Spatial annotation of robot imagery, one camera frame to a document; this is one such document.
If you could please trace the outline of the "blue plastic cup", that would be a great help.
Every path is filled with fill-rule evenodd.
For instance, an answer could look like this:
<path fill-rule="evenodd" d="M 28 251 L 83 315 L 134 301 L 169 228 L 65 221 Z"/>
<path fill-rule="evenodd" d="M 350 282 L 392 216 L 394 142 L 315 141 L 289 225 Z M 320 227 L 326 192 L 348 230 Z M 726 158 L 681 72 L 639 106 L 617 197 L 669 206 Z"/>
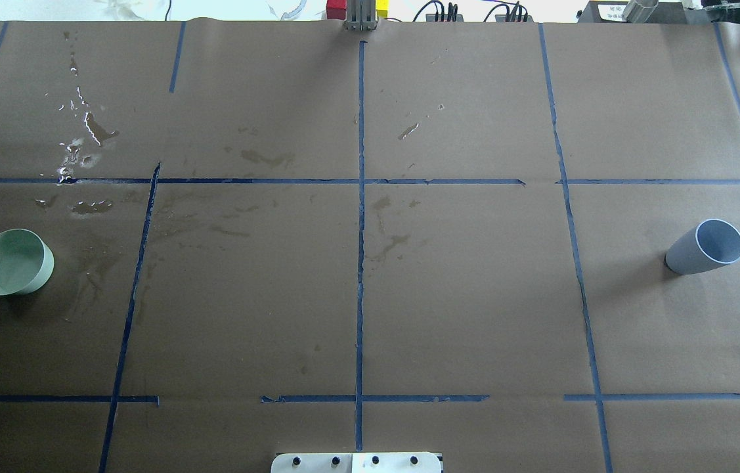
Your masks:
<path fill-rule="evenodd" d="M 706 219 L 677 239 L 664 264 L 679 275 L 696 275 L 740 260 L 740 232 L 723 219 Z"/>

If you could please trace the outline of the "light green bowl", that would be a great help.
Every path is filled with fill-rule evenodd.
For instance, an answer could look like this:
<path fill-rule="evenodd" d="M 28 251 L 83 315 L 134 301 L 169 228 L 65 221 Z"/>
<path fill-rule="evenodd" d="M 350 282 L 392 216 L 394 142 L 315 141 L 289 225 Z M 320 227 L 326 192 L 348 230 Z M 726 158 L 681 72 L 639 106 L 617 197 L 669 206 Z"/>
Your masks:
<path fill-rule="evenodd" d="M 21 296 L 39 290 L 54 271 L 54 254 L 28 229 L 0 233 L 0 296 Z"/>

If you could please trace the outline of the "red block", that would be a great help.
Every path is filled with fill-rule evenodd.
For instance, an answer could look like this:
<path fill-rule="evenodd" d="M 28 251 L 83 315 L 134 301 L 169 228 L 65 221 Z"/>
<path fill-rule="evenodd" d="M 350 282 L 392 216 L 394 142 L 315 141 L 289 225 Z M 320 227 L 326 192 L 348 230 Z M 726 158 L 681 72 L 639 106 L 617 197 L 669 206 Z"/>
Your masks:
<path fill-rule="evenodd" d="M 346 0 L 326 0 L 326 18 L 345 20 L 347 12 Z"/>

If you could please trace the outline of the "yellow block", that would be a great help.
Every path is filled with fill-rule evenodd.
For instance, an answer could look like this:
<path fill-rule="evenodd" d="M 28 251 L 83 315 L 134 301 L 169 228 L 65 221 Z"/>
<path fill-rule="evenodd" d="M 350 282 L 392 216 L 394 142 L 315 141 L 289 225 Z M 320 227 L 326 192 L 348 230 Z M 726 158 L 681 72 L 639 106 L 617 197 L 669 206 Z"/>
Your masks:
<path fill-rule="evenodd" d="M 381 18 L 387 18 L 389 16 L 389 4 L 390 0 L 376 0 L 376 13 Z"/>

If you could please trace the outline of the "metal cylinder weight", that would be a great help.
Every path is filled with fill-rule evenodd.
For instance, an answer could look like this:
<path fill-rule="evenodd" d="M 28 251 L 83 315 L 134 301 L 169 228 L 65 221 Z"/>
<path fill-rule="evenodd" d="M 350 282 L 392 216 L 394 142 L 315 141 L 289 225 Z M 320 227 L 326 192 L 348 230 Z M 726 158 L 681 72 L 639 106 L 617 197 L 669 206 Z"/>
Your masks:
<path fill-rule="evenodd" d="M 631 24 L 648 23 L 659 3 L 659 0 L 629 0 L 622 10 L 622 21 Z"/>

